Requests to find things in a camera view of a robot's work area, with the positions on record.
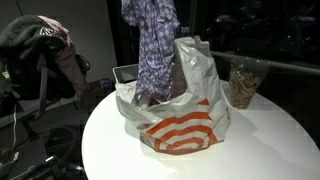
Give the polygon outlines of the white orange plastic shopping bag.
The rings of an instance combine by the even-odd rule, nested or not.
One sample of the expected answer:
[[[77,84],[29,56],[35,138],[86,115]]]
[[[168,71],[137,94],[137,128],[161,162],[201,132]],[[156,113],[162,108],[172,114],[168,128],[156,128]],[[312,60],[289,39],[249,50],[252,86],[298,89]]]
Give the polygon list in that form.
[[[175,40],[179,95],[149,107],[133,103],[136,83],[116,85],[120,114],[157,152],[186,154],[225,139],[231,123],[210,45],[198,37]]]

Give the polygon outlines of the purple checkered cloth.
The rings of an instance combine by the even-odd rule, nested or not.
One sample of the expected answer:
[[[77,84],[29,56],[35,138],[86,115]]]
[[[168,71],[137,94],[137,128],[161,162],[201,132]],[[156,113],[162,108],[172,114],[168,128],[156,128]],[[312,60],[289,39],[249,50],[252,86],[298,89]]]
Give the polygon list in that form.
[[[149,106],[171,98],[174,40],[179,21],[173,0],[121,0],[121,14],[139,29],[138,78],[133,102]]]

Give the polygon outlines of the clear bag of snacks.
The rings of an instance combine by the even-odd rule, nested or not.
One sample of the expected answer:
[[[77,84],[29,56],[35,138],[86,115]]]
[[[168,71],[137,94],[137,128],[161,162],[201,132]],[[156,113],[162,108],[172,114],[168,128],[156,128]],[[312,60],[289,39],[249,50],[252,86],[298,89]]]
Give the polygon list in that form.
[[[230,105],[241,110],[247,109],[269,69],[269,65],[257,59],[232,59],[229,74]]]

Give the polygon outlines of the window railing bar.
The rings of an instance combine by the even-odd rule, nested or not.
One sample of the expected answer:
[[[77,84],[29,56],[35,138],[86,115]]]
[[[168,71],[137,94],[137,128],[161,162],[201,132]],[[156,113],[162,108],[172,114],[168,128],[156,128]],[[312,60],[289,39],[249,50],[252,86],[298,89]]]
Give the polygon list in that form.
[[[319,69],[311,68],[311,67],[298,66],[298,65],[293,65],[293,64],[287,64],[287,63],[282,63],[282,62],[261,59],[261,58],[253,58],[253,57],[247,57],[247,56],[241,56],[241,55],[235,55],[235,54],[228,54],[228,53],[218,52],[218,51],[211,51],[211,54],[213,56],[218,56],[218,57],[222,57],[222,58],[229,58],[229,59],[234,59],[234,58],[238,58],[241,60],[257,59],[260,62],[264,62],[271,67],[282,68],[282,69],[287,69],[287,70],[292,70],[292,71],[298,71],[298,72],[302,72],[302,73],[309,73],[309,74],[314,74],[314,75],[320,75]]]

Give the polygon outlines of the white round table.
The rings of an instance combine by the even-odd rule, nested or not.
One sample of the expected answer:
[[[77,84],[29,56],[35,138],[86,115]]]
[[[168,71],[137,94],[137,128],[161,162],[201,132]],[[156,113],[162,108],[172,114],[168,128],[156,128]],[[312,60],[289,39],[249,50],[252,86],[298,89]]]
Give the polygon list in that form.
[[[158,153],[139,140],[114,93],[87,120],[82,158],[89,180],[320,180],[320,150],[286,111],[257,94],[231,111],[226,139],[184,155]]]

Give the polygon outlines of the dark and pink clothes pile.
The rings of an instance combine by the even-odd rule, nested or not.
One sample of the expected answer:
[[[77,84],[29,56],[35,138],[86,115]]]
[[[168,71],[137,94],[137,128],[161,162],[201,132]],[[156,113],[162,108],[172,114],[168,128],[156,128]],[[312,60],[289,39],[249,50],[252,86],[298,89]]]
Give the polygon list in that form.
[[[89,62],[76,53],[68,30],[43,15],[24,15],[0,33],[0,57],[22,100],[40,96],[42,70],[47,70],[46,98],[76,97],[84,108],[90,101],[86,80]]]

